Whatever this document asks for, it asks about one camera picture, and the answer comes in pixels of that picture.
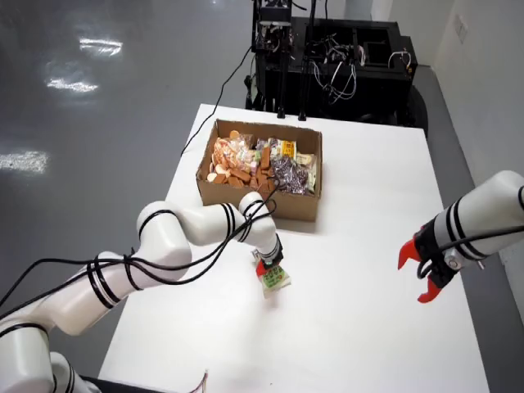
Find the small snack package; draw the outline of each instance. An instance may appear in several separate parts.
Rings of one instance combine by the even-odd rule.
[[[255,151],[251,150],[252,138],[252,135],[240,134],[235,130],[229,134],[229,138],[217,138],[211,157],[213,163],[249,174],[251,162],[255,159]]]
[[[289,277],[279,264],[267,269],[261,259],[259,259],[259,263],[256,266],[256,276],[262,284],[265,299],[274,292],[291,284],[291,277]]]
[[[295,141],[283,141],[276,138],[270,138],[268,139],[268,143],[271,146],[271,159],[287,156],[296,160]]]
[[[304,166],[308,171],[308,191],[314,193],[317,182],[317,157],[315,154],[296,153],[296,163]]]
[[[291,194],[306,194],[308,171],[305,167],[298,165],[288,156],[271,160],[271,166],[278,183],[281,184],[281,191]]]

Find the gray floor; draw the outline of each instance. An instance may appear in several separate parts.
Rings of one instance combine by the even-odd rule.
[[[167,193],[199,104],[215,102],[250,28],[242,0],[0,2],[1,291],[38,258],[137,245],[137,214]],[[224,105],[244,105],[248,67]],[[447,205],[473,187],[471,176],[435,75],[420,67],[415,83]],[[40,269],[6,307],[74,271]],[[463,280],[491,390],[522,391],[524,331],[504,268],[495,259]],[[81,337],[54,332],[52,348],[96,376],[121,309]]]

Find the black stripe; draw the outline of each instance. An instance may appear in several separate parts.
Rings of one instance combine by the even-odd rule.
[[[231,231],[231,222],[229,221],[229,212],[228,212],[228,208],[223,203],[221,203],[220,205],[222,206],[222,209],[224,209],[224,212],[226,214],[226,219],[228,219],[228,233],[226,233],[226,239],[227,239]]]
[[[518,202],[521,204],[521,208],[524,210],[524,199],[522,199],[522,194],[524,194],[524,186],[518,190]]]
[[[137,285],[137,283],[133,280],[133,275],[131,274],[131,266],[129,264],[124,264],[125,266],[125,273],[128,276],[129,283],[131,284],[131,287],[136,289],[137,291],[141,291],[142,288]]]
[[[453,209],[453,206],[450,206],[445,214],[445,226],[448,228],[449,239],[451,239],[452,242],[455,242],[457,238],[455,237],[453,229],[451,228],[451,209]],[[460,245],[456,246],[455,249],[467,260],[474,260],[471,256],[466,254],[466,251],[464,251]]]
[[[242,236],[240,236],[240,239],[238,239],[239,243],[243,243],[247,239],[247,235],[249,235],[249,232],[251,231],[251,225],[250,222],[246,227],[244,228],[244,232],[242,233]]]
[[[464,233],[464,231],[462,230],[462,225],[460,224],[460,218],[459,218],[459,203],[460,201],[462,200],[462,198],[460,198],[457,203],[455,203],[455,206],[454,206],[454,210],[453,210],[453,217],[455,218],[455,226],[457,227],[457,232],[458,232],[458,235],[460,236],[461,239],[464,239],[466,237],[466,234]],[[477,258],[487,258],[488,255],[485,255],[485,254],[482,254],[479,250],[477,250],[472,243],[470,242],[467,242],[467,243],[464,243],[464,245],[466,246],[466,248],[472,253],[474,254]]]
[[[270,256],[274,255],[276,252],[277,252],[277,249],[278,249],[278,243],[279,243],[279,240],[277,240],[277,242],[275,243],[275,247],[273,248],[273,250],[271,252],[269,252],[269,254],[262,254],[260,252],[260,255],[266,257],[266,258],[269,258]]]
[[[0,339],[2,337],[6,336],[7,334],[11,333],[11,332],[14,332],[14,331],[20,330],[20,329],[26,329],[26,328],[38,329],[38,330],[46,333],[46,336],[49,337],[49,334],[47,333],[47,330],[45,329],[44,326],[38,325],[37,323],[29,323],[29,322],[27,322],[27,323],[17,323],[16,325],[10,326],[6,330],[0,332]]]
[[[67,364],[69,365],[69,381],[67,382],[67,388],[65,389],[65,393],[71,393],[71,383],[73,381],[73,368],[71,367],[71,364],[69,362],[67,362]]]
[[[76,376],[75,376],[75,371],[71,367],[71,365],[69,365],[69,367],[71,368],[71,375],[73,376],[73,381],[71,383],[71,393],[73,393],[75,391]]]
[[[95,295],[97,295],[99,301],[104,305],[104,307],[106,307],[107,309],[112,309],[113,305],[109,301],[107,301],[106,298],[100,292],[100,288],[98,288],[97,282],[95,281],[95,277],[93,277],[93,270],[90,268],[91,264],[88,264],[88,278],[89,282],[91,283],[91,288],[95,292]]]
[[[229,213],[231,213],[232,233],[233,233],[235,232],[235,229],[237,229],[237,223],[235,223],[235,213],[233,212],[233,208],[231,207],[230,203],[228,203],[226,206],[229,209]]]
[[[120,303],[119,297],[115,295],[111,288],[109,288],[109,285],[107,284],[106,279],[104,278],[104,273],[102,272],[102,269],[100,269],[98,257],[95,258],[94,266],[95,270],[97,271],[98,281],[100,281],[102,288],[104,289],[104,292],[109,296],[111,300],[113,300],[113,303]]]
[[[243,214],[244,214],[244,217],[246,217],[247,212],[249,211],[249,209],[250,209],[251,207],[253,207],[254,205],[256,205],[257,203],[264,203],[264,201],[262,201],[261,199],[257,199],[256,201],[253,201],[252,203],[250,203],[250,204],[247,206],[247,208],[244,210],[244,213],[243,213]]]
[[[146,219],[144,219],[144,222],[140,226],[140,229],[138,230],[138,238],[142,236],[142,231],[144,230],[146,224],[149,223],[149,221],[154,219],[157,215],[163,214],[174,215],[176,217],[176,214],[173,213],[171,210],[157,210],[155,213],[151,213]]]

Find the black machine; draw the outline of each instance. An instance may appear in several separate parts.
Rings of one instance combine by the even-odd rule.
[[[336,120],[420,127],[422,97],[412,86],[417,57],[395,22],[291,16],[291,1],[254,0],[252,47],[258,94],[246,108]]]

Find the white robotic arm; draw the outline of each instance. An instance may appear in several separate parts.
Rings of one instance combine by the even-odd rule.
[[[254,246],[264,265],[277,265],[282,244],[260,194],[244,196],[239,209],[230,204],[178,209],[166,201],[146,206],[137,221],[141,246],[131,257],[135,264],[116,264],[122,255],[102,252],[77,273],[85,277],[0,321],[0,393],[52,391],[48,332],[57,326],[78,336],[130,293],[184,283],[188,266],[199,262],[192,263],[188,241],[204,246],[234,239]]]
[[[419,262],[418,277],[428,280],[418,301],[427,303],[460,269],[483,269],[481,260],[523,238],[524,178],[506,170],[425,224],[400,250],[399,269],[407,259]]]

